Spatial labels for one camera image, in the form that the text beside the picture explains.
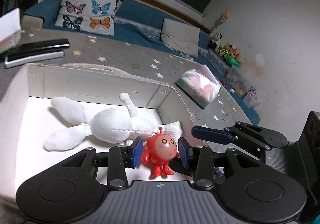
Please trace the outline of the green toy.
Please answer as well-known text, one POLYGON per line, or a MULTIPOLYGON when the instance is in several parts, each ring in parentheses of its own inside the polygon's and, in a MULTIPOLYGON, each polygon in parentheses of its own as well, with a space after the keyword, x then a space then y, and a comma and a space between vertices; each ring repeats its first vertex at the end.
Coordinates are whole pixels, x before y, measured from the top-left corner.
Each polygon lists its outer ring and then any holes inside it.
POLYGON ((241 62, 230 55, 226 56, 225 60, 226 60, 226 63, 230 66, 235 66, 237 68, 241 67, 241 62))

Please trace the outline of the black and silver laptop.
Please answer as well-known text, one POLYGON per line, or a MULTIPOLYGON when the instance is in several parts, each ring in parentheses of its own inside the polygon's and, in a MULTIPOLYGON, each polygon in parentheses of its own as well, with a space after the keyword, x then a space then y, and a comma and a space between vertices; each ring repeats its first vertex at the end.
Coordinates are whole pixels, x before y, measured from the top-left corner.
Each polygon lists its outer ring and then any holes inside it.
POLYGON ((18 45, 5 53, 4 67, 12 68, 26 63, 63 58, 64 49, 70 46, 66 38, 18 45))

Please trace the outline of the pink tissue pack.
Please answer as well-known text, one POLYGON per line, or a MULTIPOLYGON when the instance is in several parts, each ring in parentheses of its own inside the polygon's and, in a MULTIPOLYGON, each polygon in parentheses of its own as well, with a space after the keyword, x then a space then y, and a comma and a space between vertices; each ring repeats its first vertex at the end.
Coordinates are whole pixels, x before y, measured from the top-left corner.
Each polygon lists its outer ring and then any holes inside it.
POLYGON ((206 108, 217 97, 221 88, 219 80, 206 65, 184 72, 176 85, 202 108, 206 108))

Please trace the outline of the blue sofa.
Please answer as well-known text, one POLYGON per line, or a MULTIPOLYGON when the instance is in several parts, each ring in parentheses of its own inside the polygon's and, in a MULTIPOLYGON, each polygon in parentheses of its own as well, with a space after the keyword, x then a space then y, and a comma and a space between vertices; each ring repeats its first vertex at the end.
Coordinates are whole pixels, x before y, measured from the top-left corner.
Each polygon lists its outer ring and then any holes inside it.
MULTIPOLYGON (((27 9, 26 16, 40 18, 43 29, 72 31, 70 28, 55 25, 60 9, 61 0, 43 0, 27 9)), ((135 0, 124 0, 114 16, 114 36, 118 41, 133 43, 171 55, 178 56, 178 51, 166 47, 161 39, 161 29, 165 19, 179 22, 180 20, 154 7, 150 7, 135 0)), ((218 80, 223 80, 230 67, 223 63, 207 48, 210 37, 200 31, 198 50, 199 56, 193 61, 206 65, 218 80)))

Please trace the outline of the clear plastic toy bin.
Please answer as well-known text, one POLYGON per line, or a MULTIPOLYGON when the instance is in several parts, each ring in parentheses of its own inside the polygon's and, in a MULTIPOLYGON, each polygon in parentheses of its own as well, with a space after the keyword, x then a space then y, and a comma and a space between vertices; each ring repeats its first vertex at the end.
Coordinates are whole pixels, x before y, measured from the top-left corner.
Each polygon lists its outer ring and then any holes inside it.
POLYGON ((244 104, 248 108, 256 108, 260 105, 260 101, 255 92, 249 91, 243 98, 244 104))

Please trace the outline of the flower doll wall decoration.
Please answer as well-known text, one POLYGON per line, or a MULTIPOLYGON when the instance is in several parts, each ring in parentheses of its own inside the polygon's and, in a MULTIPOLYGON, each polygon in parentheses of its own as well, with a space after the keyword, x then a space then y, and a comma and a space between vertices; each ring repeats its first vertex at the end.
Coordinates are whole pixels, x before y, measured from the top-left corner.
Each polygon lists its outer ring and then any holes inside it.
POLYGON ((229 19, 229 12, 224 11, 214 22, 213 29, 217 29, 221 24, 229 19))

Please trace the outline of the open white paper box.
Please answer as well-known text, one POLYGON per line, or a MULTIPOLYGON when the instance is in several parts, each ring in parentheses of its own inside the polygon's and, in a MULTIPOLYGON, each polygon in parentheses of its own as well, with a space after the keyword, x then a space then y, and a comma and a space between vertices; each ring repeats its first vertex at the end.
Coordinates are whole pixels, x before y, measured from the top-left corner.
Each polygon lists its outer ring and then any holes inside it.
POLYGON ((16 47, 21 38, 20 9, 15 8, 0 18, 0 53, 16 47))

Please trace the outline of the orange plush toy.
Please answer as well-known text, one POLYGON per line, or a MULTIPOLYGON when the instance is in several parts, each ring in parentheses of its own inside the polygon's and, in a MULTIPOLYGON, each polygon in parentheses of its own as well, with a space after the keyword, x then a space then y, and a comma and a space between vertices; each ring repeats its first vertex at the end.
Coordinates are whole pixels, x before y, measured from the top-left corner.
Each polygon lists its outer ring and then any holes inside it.
POLYGON ((219 55, 224 58, 231 56, 238 60, 240 58, 240 50, 238 50, 233 44, 227 43, 220 48, 219 55))

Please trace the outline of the grey cushion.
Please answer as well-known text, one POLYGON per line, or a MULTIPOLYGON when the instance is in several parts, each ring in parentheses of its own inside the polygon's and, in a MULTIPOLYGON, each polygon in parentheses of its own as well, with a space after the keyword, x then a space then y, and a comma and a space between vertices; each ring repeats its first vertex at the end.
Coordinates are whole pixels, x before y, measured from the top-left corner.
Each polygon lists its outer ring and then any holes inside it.
POLYGON ((185 23, 165 18, 161 30, 161 41, 169 49, 199 57, 200 29, 185 23))

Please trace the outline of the butterfly print pillow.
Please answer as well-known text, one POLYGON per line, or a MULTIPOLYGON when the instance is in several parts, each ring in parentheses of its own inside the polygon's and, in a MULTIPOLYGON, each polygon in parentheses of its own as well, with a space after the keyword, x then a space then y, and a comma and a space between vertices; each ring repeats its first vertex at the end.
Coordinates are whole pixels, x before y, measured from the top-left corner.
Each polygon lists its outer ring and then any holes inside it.
POLYGON ((114 35, 114 16, 124 0, 61 0, 55 26, 114 35))

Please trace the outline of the red round robot toy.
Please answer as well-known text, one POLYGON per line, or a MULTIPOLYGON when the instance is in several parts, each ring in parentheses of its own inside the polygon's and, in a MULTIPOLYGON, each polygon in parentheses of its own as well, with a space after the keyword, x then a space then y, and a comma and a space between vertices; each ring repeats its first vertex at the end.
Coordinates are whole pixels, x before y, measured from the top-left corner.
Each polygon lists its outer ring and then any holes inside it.
POLYGON ((150 164, 151 179, 160 176, 171 176, 174 172, 169 167, 169 162, 178 158, 178 149, 173 137, 164 133, 159 127, 159 133, 148 139, 142 154, 142 164, 150 164))

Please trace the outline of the white cardboard box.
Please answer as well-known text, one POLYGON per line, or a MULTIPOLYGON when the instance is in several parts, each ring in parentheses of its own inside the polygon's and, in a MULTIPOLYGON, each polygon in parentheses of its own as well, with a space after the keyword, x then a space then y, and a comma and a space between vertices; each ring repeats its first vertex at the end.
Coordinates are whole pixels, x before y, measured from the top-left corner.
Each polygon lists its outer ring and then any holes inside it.
POLYGON ((191 145, 196 121, 178 91, 169 84, 128 73, 47 64, 27 64, 13 78, 1 101, 1 197, 15 200, 28 178, 86 148, 106 151, 109 145, 90 137, 73 150, 48 152, 45 140, 67 127, 52 109, 53 97, 79 102, 90 115, 107 108, 125 110, 120 93, 129 94, 143 114, 161 124, 181 123, 191 145))

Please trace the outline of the white plush rabbit toy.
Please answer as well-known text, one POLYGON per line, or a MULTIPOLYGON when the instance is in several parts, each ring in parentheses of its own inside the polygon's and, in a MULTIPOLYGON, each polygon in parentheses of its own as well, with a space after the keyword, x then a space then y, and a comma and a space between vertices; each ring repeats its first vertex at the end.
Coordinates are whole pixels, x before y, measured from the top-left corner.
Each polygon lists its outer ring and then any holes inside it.
POLYGON ((182 136, 180 122, 161 125, 140 113, 128 93, 120 93, 119 99, 126 106, 125 109, 107 108, 91 115, 80 103, 70 98, 52 98, 52 107, 73 126, 52 134, 44 142, 44 148, 47 151, 74 149, 90 135, 110 144, 120 144, 136 137, 147 141, 159 133, 171 136, 174 141, 182 136))

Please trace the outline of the panda plush toy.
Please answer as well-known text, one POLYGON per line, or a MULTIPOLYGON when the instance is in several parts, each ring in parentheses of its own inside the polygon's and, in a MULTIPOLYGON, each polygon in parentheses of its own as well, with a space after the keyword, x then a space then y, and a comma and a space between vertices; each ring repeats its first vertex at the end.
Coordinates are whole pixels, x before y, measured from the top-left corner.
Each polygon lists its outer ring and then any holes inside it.
POLYGON ((222 43, 222 33, 212 31, 210 34, 210 41, 208 43, 208 48, 215 50, 216 48, 220 48, 222 43))

